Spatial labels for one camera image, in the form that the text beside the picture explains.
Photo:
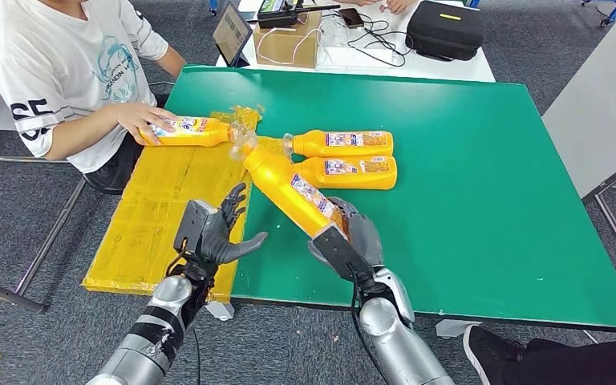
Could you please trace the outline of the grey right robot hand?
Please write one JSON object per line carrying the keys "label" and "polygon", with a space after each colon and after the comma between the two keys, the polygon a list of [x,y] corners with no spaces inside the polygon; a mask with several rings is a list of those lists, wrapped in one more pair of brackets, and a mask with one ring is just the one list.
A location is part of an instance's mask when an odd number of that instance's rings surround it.
{"label": "grey right robot hand", "polygon": [[366,276],[376,274],[383,268],[383,247],[374,222],[349,201],[339,197],[329,197],[329,200],[341,210],[346,219],[352,249],[368,264],[367,269],[358,270],[358,273],[365,273]]}

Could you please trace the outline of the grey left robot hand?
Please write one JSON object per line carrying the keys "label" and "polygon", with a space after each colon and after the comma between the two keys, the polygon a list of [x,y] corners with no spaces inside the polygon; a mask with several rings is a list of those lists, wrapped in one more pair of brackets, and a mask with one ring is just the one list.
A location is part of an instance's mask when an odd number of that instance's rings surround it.
{"label": "grey left robot hand", "polygon": [[201,255],[218,265],[236,261],[260,249],[269,236],[267,232],[260,232],[248,241],[237,244],[230,241],[231,230],[239,216],[246,211],[246,207],[240,206],[246,198],[243,193],[245,189],[246,183],[244,182],[233,187],[202,232]]}

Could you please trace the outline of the person's left hand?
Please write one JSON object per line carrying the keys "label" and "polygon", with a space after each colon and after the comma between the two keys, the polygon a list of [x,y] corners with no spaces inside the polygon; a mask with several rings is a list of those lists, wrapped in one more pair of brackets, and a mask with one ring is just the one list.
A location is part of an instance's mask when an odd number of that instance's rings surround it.
{"label": "person's left hand", "polygon": [[416,0],[383,0],[379,6],[379,10],[382,13],[389,12],[391,14],[401,14],[416,3]]}

